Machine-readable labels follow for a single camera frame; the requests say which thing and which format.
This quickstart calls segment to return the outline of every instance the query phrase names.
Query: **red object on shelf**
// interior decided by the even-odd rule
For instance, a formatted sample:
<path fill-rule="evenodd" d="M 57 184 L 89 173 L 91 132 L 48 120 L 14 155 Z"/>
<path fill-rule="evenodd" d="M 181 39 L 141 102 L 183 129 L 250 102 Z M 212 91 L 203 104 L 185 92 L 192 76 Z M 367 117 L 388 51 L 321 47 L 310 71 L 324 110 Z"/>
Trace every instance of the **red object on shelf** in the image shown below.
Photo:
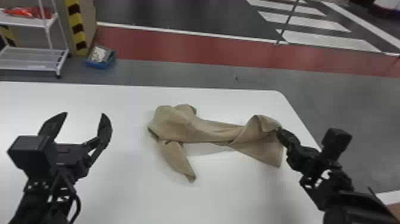
<path fill-rule="evenodd" d="M 39 7 L 13 7 L 6 8 L 3 10 L 4 13 L 14 16 L 27 17 L 27 18 L 42 18 L 42 13 Z M 50 19 L 52 17 L 51 9 L 48 7 L 43 8 L 43 13 L 46 19 Z"/>
<path fill-rule="evenodd" d="M 29 11 L 28 8 L 20 8 L 20 7 L 6 8 L 3 10 L 3 12 L 9 15 L 31 17 L 31 18 L 33 17 L 33 14 Z"/>

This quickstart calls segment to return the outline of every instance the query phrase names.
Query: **black mount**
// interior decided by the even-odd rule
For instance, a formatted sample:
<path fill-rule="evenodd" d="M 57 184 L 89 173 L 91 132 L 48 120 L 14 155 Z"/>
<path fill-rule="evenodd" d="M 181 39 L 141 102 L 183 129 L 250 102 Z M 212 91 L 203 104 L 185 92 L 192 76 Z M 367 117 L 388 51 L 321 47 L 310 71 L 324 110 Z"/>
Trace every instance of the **black mount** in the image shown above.
<path fill-rule="evenodd" d="M 300 186 L 318 209 L 325 211 L 324 224 L 400 223 L 372 190 L 372 194 L 355 192 L 351 178 L 338 163 L 351 142 L 350 134 L 330 128 L 322 140 L 322 152 L 302 146 L 299 139 L 285 129 L 277 131 L 277 138 L 287 148 L 287 163 L 303 174 Z"/>
<path fill-rule="evenodd" d="M 14 164 L 24 170 L 28 181 L 10 224 L 72 224 L 81 210 L 74 184 L 88 175 L 110 142 L 113 129 L 102 114 L 97 136 L 82 144 L 57 144 L 67 113 L 47 120 L 38 135 L 19 136 L 8 150 Z M 67 219 L 73 203 L 76 211 Z"/>

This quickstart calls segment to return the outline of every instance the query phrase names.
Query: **tabletop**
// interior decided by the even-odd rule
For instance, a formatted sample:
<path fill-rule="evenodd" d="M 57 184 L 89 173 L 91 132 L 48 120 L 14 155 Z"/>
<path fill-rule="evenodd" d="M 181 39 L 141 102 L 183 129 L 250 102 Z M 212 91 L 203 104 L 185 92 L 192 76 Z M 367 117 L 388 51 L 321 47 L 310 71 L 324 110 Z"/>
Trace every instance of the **tabletop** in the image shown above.
<path fill-rule="evenodd" d="M 159 105 L 184 103 L 203 119 L 239 125 L 264 114 L 318 147 L 276 91 L 0 82 L 0 222 L 14 214 L 27 180 L 6 150 L 18 135 L 35 135 L 46 119 L 66 111 L 59 143 L 94 137 L 101 113 L 114 129 L 88 177 L 76 183 L 83 206 L 76 224 L 322 223 L 323 213 L 299 186 L 301 174 L 286 162 L 277 169 L 227 147 L 186 144 L 197 180 L 172 170 L 146 125 Z"/>

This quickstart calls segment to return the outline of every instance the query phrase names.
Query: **crumpled towel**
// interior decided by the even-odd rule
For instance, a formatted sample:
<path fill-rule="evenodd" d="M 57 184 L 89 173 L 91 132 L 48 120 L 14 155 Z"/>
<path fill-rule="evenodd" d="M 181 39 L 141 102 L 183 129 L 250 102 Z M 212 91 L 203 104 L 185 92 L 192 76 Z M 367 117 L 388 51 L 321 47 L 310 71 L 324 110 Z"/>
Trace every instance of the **crumpled towel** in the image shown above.
<path fill-rule="evenodd" d="M 280 123 L 271 117 L 253 115 L 246 126 L 204 120 L 190 105 L 163 105 L 155 110 L 148 129 L 157 136 L 161 152 L 177 172 L 190 181 L 196 174 L 182 148 L 184 142 L 211 142 L 228 146 L 263 163 L 279 167 L 283 147 L 276 138 Z"/>

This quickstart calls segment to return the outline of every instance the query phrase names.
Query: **gray floor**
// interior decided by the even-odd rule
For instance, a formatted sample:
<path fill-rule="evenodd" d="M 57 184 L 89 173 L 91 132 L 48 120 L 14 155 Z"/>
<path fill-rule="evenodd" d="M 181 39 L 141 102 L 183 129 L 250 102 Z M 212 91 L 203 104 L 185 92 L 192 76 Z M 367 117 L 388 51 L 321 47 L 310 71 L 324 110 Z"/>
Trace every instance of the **gray floor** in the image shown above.
<path fill-rule="evenodd" d="M 53 73 L 2 70 L 0 81 L 274 89 L 287 97 L 318 142 L 329 127 L 354 135 L 340 162 L 357 189 L 400 189 L 400 79 L 133 60 L 118 60 L 103 71 L 76 58 L 67 60 L 62 73 L 56 79 Z"/>

